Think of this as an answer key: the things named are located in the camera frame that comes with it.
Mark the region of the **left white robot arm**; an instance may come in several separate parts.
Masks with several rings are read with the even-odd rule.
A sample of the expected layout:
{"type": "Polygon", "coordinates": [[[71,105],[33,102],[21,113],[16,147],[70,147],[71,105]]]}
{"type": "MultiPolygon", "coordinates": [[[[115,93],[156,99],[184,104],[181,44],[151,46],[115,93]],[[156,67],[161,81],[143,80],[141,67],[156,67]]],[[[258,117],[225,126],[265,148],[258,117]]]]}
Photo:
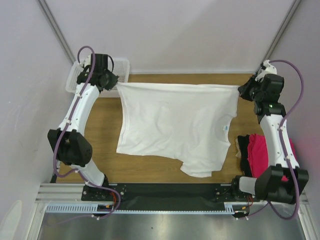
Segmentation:
{"type": "Polygon", "coordinates": [[[48,131],[47,138],[53,151],[53,172],[59,178],[68,176],[58,172],[57,163],[70,166],[85,184],[93,187],[92,194],[99,200],[110,195],[108,179],[93,161],[93,147],[85,138],[85,128],[93,104],[101,92],[109,91],[118,83],[113,73],[114,60],[108,54],[92,53],[79,64],[82,71],[76,78],[74,98],[65,118],[57,129],[48,131]]]}

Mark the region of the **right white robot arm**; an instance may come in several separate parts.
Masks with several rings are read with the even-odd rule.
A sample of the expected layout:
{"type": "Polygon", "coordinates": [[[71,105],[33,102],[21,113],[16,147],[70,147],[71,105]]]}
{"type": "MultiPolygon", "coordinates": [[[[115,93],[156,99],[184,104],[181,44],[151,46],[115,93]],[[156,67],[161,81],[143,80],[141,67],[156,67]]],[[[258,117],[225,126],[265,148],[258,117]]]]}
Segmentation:
{"type": "Polygon", "coordinates": [[[308,180],[307,170],[300,168],[291,148],[287,133],[285,107],[279,103],[284,78],[267,73],[263,77],[252,75],[238,88],[239,96],[254,103],[254,113],[263,131],[268,167],[259,177],[237,175],[232,180],[230,195],[242,201],[248,194],[259,200],[296,204],[308,180]]]}

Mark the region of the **white t shirt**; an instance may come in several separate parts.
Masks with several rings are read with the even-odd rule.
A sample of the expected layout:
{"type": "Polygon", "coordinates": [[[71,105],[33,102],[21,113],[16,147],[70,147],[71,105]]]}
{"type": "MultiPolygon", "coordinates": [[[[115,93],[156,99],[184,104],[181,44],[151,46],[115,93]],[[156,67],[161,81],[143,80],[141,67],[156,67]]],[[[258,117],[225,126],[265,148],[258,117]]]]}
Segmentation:
{"type": "Polygon", "coordinates": [[[116,151],[181,161],[181,171],[210,177],[220,171],[237,116],[236,85],[120,83],[122,126],[116,151]]]}

